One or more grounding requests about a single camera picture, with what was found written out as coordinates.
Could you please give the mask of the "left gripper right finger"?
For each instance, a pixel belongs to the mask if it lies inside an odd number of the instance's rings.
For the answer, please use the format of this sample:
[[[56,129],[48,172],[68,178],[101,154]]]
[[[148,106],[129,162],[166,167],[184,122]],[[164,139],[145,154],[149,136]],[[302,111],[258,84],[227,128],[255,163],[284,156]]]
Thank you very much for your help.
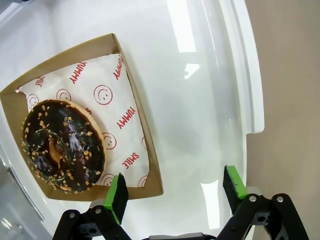
[[[233,165],[226,165],[223,188],[232,212],[222,229],[224,240],[244,240],[253,226],[262,226],[271,240],[308,240],[308,234],[289,195],[278,193],[271,199],[247,193]]]

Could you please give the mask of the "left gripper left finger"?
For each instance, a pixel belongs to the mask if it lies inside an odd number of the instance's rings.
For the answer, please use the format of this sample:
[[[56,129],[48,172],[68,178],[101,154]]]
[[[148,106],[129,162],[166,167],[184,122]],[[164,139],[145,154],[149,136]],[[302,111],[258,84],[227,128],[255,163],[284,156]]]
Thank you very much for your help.
[[[124,176],[119,173],[110,185],[100,204],[97,200],[86,212],[66,210],[53,235],[54,240],[128,240],[129,235],[121,227],[129,193]]]

